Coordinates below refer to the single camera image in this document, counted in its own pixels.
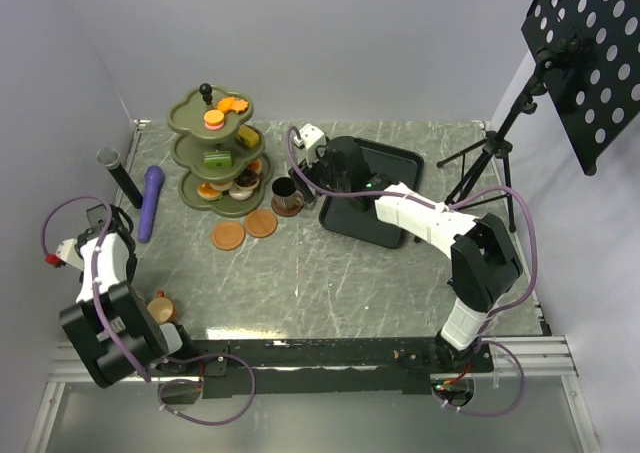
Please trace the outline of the dark metal cup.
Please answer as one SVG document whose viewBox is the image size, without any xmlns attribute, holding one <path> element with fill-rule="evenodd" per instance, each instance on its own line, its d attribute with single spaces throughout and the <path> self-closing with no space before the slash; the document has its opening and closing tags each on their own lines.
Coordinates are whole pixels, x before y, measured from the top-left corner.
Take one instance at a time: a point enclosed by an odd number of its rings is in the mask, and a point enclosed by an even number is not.
<svg viewBox="0 0 640 453">
<path fill-rule="evenodd" d="M 293 179 L 289 177 L 279 177 L 272 183 L 272 194 L 275 206 L 280 210 L 292 210 L 302 207 L 305 203 L 304 197 L 298 191 Z"/>
</svg>

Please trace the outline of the dark wooden coaster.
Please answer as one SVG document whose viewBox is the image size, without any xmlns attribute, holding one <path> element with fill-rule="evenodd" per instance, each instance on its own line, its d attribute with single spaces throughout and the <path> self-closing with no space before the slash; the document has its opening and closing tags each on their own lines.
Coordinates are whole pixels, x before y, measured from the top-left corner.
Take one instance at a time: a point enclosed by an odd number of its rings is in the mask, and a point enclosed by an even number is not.
<svg viewBox="0 0 640 453">
<path fill-rule="evenodd" d="M 271 200 L 271 208 L 272 210 L 281 217 L 294 217 L 298 215 L 303 209 L 302 205 L 295 205 L 292 208 L 283 208 L 281 207 L 275 198 Z"/>
</svg>

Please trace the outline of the orange glazed donut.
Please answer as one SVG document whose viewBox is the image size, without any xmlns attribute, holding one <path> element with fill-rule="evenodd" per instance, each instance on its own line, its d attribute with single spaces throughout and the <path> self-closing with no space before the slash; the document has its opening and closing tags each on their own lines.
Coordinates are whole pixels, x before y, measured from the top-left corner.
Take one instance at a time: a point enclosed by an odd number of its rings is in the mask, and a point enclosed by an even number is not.
<svg viewBox="0 0 640 453">
<path fill-rule="evenodd" d="M 209 182 L 202 182 L 197 187 L 197 194 L 204 201 L 216 201 L 223 196 L 224 192 L 217 190 Z"/>
</svg>

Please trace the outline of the light wooden coaster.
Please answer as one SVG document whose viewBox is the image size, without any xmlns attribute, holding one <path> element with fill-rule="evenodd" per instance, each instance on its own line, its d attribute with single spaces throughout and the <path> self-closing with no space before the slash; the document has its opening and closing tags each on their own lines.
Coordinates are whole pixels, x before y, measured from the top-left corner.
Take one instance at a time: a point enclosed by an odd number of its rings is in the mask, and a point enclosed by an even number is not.
<svg viewBox="0 0 640 453">
<path fill-rule="evenodd" d="M 238 248 L 245 239 L 245 229 L 237 221 L 219 222 L 211 232 L 211 242 L 219 250 L 231 251 Z"/>
<path fill-rule="evenodd" d="M 271 236 L 278 227 L 278 219 L 275 213 L 268 209 L 256 209 L 249 213 L 245 219 L 244 228 L 254 238 L 266 238 Z"/>
</svg>

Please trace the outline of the yellow layered cake slice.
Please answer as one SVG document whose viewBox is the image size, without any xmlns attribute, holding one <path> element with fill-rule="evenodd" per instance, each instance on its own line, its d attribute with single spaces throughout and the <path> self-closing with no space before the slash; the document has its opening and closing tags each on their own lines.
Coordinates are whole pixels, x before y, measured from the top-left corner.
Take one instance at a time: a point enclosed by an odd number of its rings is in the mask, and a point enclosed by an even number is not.
<svg viewBox="0 0 640 453">
<path fill-rule="evenodd" d="M 246 125 L 242 125 L 238 129 L 236 140 L 248 149 L 254 148 L 261 143 L 260 134 L 255 129 Z"/>
</svg>

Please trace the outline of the white cream donut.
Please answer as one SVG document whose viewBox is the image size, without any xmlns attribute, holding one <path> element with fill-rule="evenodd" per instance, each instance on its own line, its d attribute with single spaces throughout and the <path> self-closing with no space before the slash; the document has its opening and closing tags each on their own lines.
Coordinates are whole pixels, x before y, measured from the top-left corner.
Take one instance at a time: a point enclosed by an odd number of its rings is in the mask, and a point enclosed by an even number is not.
<svg viewBox="0 0 640 453">
<path fill-rule="evenodd" d="M 253 195 L 252 190 L 243 190 L 235 186 L 231 187 L 228 193 L 235 201 L 247 201 Z"/>
</svg>

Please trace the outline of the green layered cake slice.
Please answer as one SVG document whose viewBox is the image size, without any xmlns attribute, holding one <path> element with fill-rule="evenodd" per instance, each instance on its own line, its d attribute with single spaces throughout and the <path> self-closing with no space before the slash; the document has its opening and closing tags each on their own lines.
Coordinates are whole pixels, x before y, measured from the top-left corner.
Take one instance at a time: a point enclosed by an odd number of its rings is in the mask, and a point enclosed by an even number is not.
<svg viewBox="0 0 640 453">
<path fill-rule="evenodd" d="M 203 155 L 204 167 L 210 170 L 231 168 L 233 156 L 229 150 L 208 151 Z"/>
</svg>

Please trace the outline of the orange flower cookie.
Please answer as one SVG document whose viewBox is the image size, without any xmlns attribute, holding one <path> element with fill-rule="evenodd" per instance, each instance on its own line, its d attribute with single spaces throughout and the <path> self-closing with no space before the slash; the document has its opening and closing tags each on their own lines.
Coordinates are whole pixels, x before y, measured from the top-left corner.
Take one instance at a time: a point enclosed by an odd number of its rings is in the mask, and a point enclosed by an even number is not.
<svg viewBox="0 0 640 453">
<path fill-rule="evenodd" d="M 238 114 L 242 114 L 246 112 L 249 109 L 249 107 L 250 107 L 249 101 L 243 98 L 235 98 L 231 105 L 231 110 Z"/>
</svg>

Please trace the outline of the green three-tier serving stand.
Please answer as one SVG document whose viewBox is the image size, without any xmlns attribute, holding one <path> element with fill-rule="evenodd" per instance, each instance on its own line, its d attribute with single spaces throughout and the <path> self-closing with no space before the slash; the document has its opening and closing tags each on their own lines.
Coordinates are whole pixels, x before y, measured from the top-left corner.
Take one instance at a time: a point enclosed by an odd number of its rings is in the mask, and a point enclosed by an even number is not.
<svg viewBox="0 0 640 453">
<path fill-rule="evenodd" d="M 240 218 L 262 203 L 274 174 L 263 133 L 249 124 L 249 96 L 202 83 L 167 113 L 177 134 L 171 147 L 184 169 L 178 183 L 183 203 L 198 211 Z"/>
</svg>

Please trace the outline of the pink macaron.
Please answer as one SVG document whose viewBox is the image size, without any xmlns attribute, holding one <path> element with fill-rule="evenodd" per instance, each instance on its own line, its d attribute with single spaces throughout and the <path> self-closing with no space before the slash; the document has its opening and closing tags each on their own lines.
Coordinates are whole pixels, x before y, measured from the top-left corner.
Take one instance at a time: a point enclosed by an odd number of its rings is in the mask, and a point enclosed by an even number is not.
<svg viewBox="0 0 640 453">
<path fill-rule="evenodd" d="M 212 130 L 212 131 L 219 130 L 219 129 L 223 128 L 224 125 L 225 125 L 224 122 L 218 123 L 218 124 L 211 124 L 211 123 L 206 123 L 206 122 L 204 123 L 205 128 L 207 128 L 209 130 Z"/>
</svg>

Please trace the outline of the round orange cracker biscuit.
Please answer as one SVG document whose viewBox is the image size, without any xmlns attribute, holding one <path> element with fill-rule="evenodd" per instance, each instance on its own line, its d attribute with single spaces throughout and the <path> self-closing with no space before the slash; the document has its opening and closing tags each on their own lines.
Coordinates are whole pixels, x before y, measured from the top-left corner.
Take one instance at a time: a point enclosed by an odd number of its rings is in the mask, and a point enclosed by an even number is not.
<svg viewBox="0 0 640 453">
<path fill-rule="evenodd" d="M 218 124 L 218 123 L 225 122 L 225 113 L 222 113 L 217 109 L 208 110 L 203 115 L 203 121 L 204 123 L 206 122 L 211 124 Z"/>
</svg>

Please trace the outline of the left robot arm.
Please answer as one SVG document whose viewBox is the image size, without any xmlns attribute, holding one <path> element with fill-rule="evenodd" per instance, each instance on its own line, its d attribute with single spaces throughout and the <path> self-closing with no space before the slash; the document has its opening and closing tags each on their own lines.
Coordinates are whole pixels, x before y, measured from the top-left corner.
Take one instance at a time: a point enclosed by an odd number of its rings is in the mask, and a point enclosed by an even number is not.
<svg viewBox="0 0 640 453">
<path fill-rule="evenodd" d="M 137 370 L 126 352 L 144 371 L 162 361 L 172 373 L 187 374 L 198 352 L 184 327 L 156 321 L 131 285 L 137 266 L 133 222 L 115 205 L 111 212 L 108 216 L 102 205 L 88 209 L 89 227 L 57 247 L 56 258 L 81 272 L 81 291 L 75 304 L 60 312 L 60 324 L 101 388 Z"/>
</svg>

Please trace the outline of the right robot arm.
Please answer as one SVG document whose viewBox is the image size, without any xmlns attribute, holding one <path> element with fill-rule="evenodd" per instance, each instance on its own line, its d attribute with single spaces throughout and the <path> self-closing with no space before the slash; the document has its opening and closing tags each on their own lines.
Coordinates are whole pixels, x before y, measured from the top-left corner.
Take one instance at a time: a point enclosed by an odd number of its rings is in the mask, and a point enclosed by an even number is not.
<svg viewBox="0 0 640 453">
<path fill-rule="evenodd" d="M 413 234 L 451 263 L 456 296 L 438 331 L 436 358 L 448 371 L 471 359 L 471 348 L 498 312 L 499 299 L 523 274 L 523 266 L 502 220 L 482 217 L 429 200 L 405 183 L 374 173 L 352 137 L 309 140 L 295 127 L 285 140 L 293 178 L 305 192 L 346 203 L 347 219 L 369 232 L 395 228 Z"/>
</svg>

